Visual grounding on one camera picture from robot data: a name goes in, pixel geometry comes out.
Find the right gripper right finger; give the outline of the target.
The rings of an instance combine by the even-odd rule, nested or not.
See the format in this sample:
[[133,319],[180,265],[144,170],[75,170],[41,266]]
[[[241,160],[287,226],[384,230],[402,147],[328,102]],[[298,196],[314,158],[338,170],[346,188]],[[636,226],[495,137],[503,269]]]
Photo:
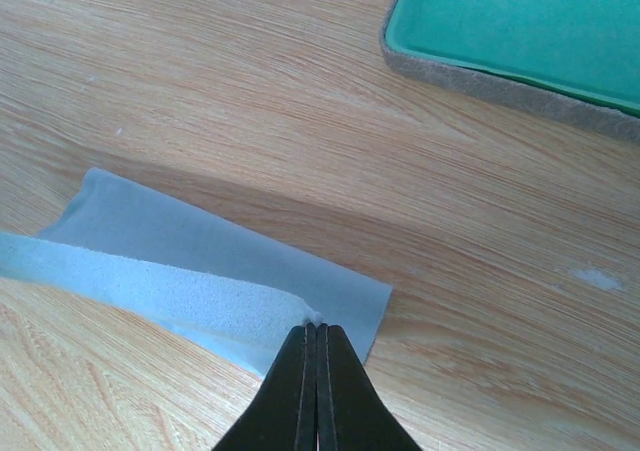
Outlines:
[[317,328],[317,434],[320,450],[418,450],[385,407],[345,331]]

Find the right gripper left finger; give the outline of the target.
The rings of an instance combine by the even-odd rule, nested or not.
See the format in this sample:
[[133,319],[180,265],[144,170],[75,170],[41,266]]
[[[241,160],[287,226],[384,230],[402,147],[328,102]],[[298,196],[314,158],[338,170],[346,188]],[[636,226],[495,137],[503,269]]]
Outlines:
[[291,329],[256,396],[217,450],[317,448],[316,337],[312,324]]

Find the light blue cleaning cloth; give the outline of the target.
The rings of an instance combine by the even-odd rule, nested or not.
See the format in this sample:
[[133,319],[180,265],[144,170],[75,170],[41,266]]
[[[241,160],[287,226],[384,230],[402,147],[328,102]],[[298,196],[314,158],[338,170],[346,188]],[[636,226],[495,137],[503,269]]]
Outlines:
[[97,168],[55,223],[2,234],[1,273],[130,311],[261,375],[307,323],[340,325],[365,359],[392,291]]

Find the grey felt glasses case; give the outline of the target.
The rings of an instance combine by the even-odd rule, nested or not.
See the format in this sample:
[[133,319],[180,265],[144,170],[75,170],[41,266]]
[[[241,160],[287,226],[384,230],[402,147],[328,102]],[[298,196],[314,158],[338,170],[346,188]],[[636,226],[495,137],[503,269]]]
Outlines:
[[379,40],[404,76],[639,139],[639,0],[393,0]]

